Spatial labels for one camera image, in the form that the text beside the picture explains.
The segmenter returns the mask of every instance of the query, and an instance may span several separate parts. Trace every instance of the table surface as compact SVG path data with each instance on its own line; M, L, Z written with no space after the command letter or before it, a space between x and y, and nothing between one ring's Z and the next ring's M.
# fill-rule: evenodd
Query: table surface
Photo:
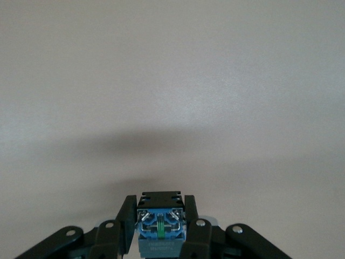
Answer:
M335 0L1 1L1 258L158 190L343 258L344 28Z

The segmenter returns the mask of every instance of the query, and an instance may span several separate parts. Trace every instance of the gray surface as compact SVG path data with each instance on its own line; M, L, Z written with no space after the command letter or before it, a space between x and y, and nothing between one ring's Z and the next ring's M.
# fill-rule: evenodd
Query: gray surface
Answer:
M1 1L1 258L155 190L343 258L344 6Z

